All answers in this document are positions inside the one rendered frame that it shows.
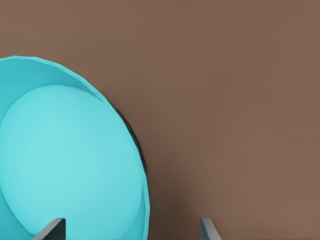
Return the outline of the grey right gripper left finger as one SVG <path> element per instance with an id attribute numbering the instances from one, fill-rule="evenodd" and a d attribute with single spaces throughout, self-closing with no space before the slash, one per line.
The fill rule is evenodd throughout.
<path id="1" fill-rule="evenodd" d="M 53 219 L 34 237 L 34 240 L 66 240 L 66 219 Z"/>

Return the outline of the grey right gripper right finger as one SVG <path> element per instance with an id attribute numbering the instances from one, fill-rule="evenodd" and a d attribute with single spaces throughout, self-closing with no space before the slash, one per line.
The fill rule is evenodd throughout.
<path id="1" fill-rule="evenodd" d="M 200 219 L 200 240 L 222 240 L 211 218 Z"/>

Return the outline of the turquoise plate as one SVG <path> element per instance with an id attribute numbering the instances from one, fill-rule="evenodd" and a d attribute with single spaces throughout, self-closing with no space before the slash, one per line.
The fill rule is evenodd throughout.
<path id="1" fill-rule="evenodd" d="M 87 80 L 38 57 L 0 59 L 0 240 L 66 220 L 67 240 L 147 240 L 137 141 Z"/>

